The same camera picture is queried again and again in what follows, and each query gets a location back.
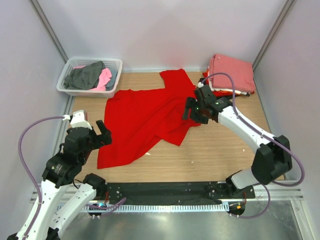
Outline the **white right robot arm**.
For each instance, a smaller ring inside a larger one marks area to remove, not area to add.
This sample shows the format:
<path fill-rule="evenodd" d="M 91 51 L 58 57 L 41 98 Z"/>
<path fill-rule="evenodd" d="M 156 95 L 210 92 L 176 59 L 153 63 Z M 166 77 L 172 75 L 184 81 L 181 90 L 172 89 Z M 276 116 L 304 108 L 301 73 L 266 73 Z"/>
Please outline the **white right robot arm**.
<path fill-rule="evenodd" d="M 225 192 L 229 197 L 237 198 L 249 186 L 267 185 L 292 169 L 290 142 L 285 136 L 276 137 L 259 128 L 238 111 L 233 101 L 216 97 L 207 85 L 196 88 L 194 94 L 186 99 L 183 120 L 197 124 L 215 121 L 240 137 L 254 153 L 250 168 L 226 178 Z"/>

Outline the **red t shirt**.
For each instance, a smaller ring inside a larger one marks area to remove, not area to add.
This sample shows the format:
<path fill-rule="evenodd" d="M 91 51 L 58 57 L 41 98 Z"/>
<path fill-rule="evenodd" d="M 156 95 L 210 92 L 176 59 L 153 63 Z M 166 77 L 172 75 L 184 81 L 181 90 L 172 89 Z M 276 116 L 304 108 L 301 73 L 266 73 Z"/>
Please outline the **red t shirt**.
<path fill-rule="evenodd" d="M 104 123 L 112 143 L 99 149 L 97 168 L 131 164 L 160 140 L 180 146 L 189 128 L 198 123 L 184 120 L 188 97 L 195 86 L 183 69 L 160 72 L 164 88 L 120 90 L 107 100 Z"/>

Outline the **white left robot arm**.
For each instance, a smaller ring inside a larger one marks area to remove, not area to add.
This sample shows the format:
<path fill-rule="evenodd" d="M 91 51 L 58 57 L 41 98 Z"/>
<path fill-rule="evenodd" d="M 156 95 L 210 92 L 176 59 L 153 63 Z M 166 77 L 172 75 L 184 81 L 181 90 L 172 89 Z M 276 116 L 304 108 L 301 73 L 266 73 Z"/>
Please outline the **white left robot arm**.
<path fill-rule="evenodd" d="M 106 194 L 106 181 L 88 174 L 76 193 L 57 210 L 64 194 L 81 172 L 93 150 L 112 143 L 111 131 L 102 120 L 96 121 L 97 134 L 91 124 L 81 120 L 67 130 L 64 143 L 51 157 L 42 174 L 41 184 L 35 184 L 37 199 L 22 228 L 8 236 L 9 240 L 59 240 L 80 210 L 91 200 L 101 200 Z"/>

